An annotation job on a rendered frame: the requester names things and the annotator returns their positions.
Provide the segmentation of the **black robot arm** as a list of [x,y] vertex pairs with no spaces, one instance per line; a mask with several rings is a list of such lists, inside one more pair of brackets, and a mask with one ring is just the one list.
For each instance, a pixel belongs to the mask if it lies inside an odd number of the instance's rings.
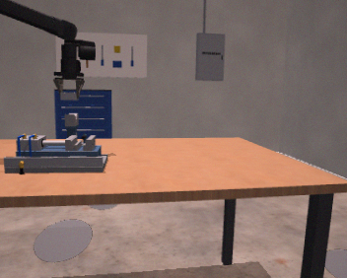
[[[78,57],[80,57],[80,60],[96,59],[96,45],[94,42],[80,39],[75,39],[74,41],[77,28],[72,23],[48,16],[12,0],[0,0],[0,14],[63,38],[64,44],[61,44],[61,58],[66,57],[66,60],[77,58],[77,46],[79,45]],[[80,60],[77,60],[77,72],[79,73],[81,71]]]

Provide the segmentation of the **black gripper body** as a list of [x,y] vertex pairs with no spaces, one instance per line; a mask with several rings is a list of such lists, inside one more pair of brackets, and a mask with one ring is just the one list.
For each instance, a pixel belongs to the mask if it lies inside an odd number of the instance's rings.
[[69,58],[69,60],[66,60],[66,58],[61,58],[61,72],[54,72],[54,76],[62,76],[62,78],[55,78],[55,79],[77,79],[77,80],[84,80],[84,78],[77,78],[77,77],[84,77],[84,73],[77,72],[77,58]]

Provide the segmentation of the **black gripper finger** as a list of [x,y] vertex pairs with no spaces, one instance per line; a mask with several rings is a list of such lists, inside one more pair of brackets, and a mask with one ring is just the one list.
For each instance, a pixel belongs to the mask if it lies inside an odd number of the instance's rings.
[[61,79],[53,79],[53,82],[59,92],[59,96],[60,96],[60,93],[63,93],[63,80]]
[[[83,82],[84,81],[84,82]],[[82,84],[81,84],[82,83]],[[80,91],[85,83],[85,80],[77,80],[76,79],[76,95],[77,99],[79,99]],[[81,86],[81,87],[80,87]]]

